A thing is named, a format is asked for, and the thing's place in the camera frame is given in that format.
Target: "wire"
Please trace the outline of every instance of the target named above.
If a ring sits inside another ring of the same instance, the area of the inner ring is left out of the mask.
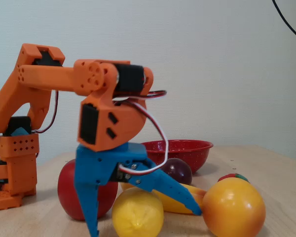
[[[119,94],[116,94],[114,98],[128,97],[131,99],[146,100],[146,99],[153,99],[153,98],[165,96],[166,94],[167,94],[166,90],[157,90],[157,91],[150,91],[148,95],[134,95],[133,93],[119,93]]]
[[[44,130],[34,130],[33,133],[44,133],[46,132],[48,129],[50,129],[50,127],[53,125],[55,118],[56,118],[56,114],[57,114],[57,108],[58,108],[58,97],[59,97],[59,92],[58,90],[55,91],[55,108],[54,108],[54,114],[53,114],[53,118],[51,119],[51,122],[49,124],[49,126],[47,128],[45,128]]]
[[[165,135],[165,132],[162,130],[160,124],[158,123],[158,121],[155,119],[155,117],[149,113],[143,106],[141,106],[140,104],[131,101],[131,100],[123,100],[120,101],[121,103],[125,103],[128,105],[131,105],[133,107],[135,107],[139,112],[141,112],[142,114],[144,114],[148,119],[150,119],[150,121],[153,123],[153,125],[157,128],[159,134],[161,135],[162,139],[165,141],[165,154],[164,154],[164,161],[163,163],[151,168],[151,169],[147,169],[147,170],[133,170],[133,169],[129,169],[126,168],[125,166],[123,166],[122,164],[119,165],[119,169],[123,172],[126,172],[128,174],[134,174],[134,175],[144,175],[144,174],[150,174],[152,172],[154,172],[155,170],[161,168],[162,166],[164,166],[164,164],[167,162],[168,160],[168,152],[169,152],[169,141]]]
[[[291,25],[287,22],[287,20],[285,19],[285,17],[284,17],[283,14],[282,14],[280,8],[278,7],[276,1],[275,1],[275,0],[272,0],[272,1],[273,1],[273,4],[274,4],[276,10],[278,11],[278,14],[280,14],[282,20],[285,22],[285,24],[288,26],[288,28],[290,28],[291,31],[296,35],[296,31],[295,31],[295,30],[291,27]]]

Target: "apple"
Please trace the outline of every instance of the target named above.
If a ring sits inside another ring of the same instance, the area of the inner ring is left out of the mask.
[[[70,160],[62,168],[58,178],[58,198],[65,212],[75,220],[84,220],[77,193],[74,188],[75,159]],[[113,206],[117,195],[118,183],[108,182],[99,186],[98,219],[103,217]]]

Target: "banana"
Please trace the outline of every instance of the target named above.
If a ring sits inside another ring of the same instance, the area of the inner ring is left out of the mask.
[[[129,188],[134,187],[131,184],[128,183],[120,183],[123,191]],[[192,194],[192,196],[194,197],[195,201],[197,202],[197,204],[200,206],[200,208],[202,209],[202,203],[203,203],[203,198],[204,195],[206,194],[205,190],[199,189],[197,187],[193,187],[190,185],[186,185],[186,184],[181,184],[183,185],[185,188],[187,188],[189,190],[189,192]],[[180,214],[193,214],[191,210],[187,209],[184,204],[156,191],[153,190],[153,193],[155,193],[156,195],[158,195],[158,197],[160,198],[162,204],[163,204],[163,210],[167,211],[167,212],[174,212],[174,213],[180,213]]]

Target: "lemon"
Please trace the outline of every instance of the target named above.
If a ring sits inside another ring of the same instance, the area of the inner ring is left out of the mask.
[[[159,197],[139,188],[130,188],[116,199],[113,226],[119,237],[156,237],[163,225]]]

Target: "wooden table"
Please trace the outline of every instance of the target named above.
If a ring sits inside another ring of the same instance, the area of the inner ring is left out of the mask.
[[[71,220],[57,197],[57,180],[73,153],[62,154],[38,168],[37,195],[20,208],[0,211],[0,237],[87,237],[84,222]],[[209,189],[228,173],[245,175],[266,204],[266,222],[259,237],[296,237],[296,160],[258,146],[216,146],[193,178]],[[101,237],[117,237],[110,213],[99,222]],[[212,237],[199,216],[165,214],[160,237]]]

